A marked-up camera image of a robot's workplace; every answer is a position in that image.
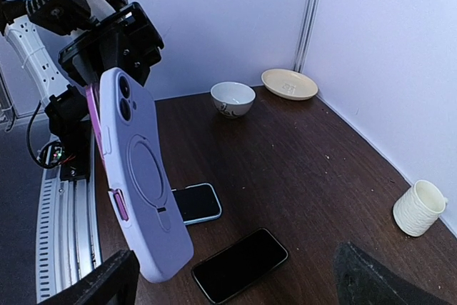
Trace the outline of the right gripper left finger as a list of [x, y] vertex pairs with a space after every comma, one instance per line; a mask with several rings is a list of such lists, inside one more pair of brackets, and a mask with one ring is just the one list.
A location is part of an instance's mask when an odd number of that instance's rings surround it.
[[42, 304], [134, 304], [139, 261], [132, 250], [120, 250], [69, 288]]

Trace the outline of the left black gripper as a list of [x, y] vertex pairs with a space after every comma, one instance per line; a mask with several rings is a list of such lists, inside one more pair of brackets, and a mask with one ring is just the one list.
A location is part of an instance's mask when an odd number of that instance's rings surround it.
[[144, 85], [161, 60], [164, 42], [138, 2], [108, 16], [59, 52], [59, 64], [81, 86], [118, 67]]

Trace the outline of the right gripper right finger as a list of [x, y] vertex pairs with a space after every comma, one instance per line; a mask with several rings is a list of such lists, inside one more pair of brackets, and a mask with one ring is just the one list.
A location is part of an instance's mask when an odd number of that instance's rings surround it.
[[333, 274], [339, 304], [453, 303], [453, 262], [423, 241], [371, 248], [341, 241]]

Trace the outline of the purple smartphone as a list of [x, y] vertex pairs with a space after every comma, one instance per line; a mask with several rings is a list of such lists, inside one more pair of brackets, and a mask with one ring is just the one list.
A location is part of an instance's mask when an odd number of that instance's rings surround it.
[[[86, 100], [89, 109], [89, 115], [91, 120], [91, 125], [94, 130], [94, 136], [96, 139], [96, 144], [98, 146], [99, 155], [101, 157], [101, 162], [103, 164], [104, 170], [106, 170], [106, 164], [104, 161], [104, 153], [102, 146], [102, 132], [101, 132], [101, 122], [99, 115], [99, 85], [97, 83], [90, 84], [85, 87]], [[128, 221], [129, 216], [124, 202], [124, 197], [120, 189], [109, 189], [110, 198], [112, 203], [115, 204], [117, 213], [120, 216], [122, 221]]]

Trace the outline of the lilac silicone phone case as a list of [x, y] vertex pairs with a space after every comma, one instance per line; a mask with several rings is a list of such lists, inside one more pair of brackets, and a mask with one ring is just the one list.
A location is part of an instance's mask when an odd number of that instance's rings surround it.
[[120, 68], [99, 84], [101, 144], [109, 198], [142, 276], [160, 283], [194, 255], [161, 158], [156, 105]]

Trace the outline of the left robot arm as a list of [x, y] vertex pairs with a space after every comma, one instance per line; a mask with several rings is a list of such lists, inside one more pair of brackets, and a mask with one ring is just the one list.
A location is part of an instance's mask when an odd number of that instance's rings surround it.
[[128, 0], [1, 0], [1, 35], [39, 89], [38, 109], [56, 140], [32, 156], [64, 181], [90, 176], [89, 108], [80, 88], [114, 67], [145, 84], [160, 62], [163, 40]]

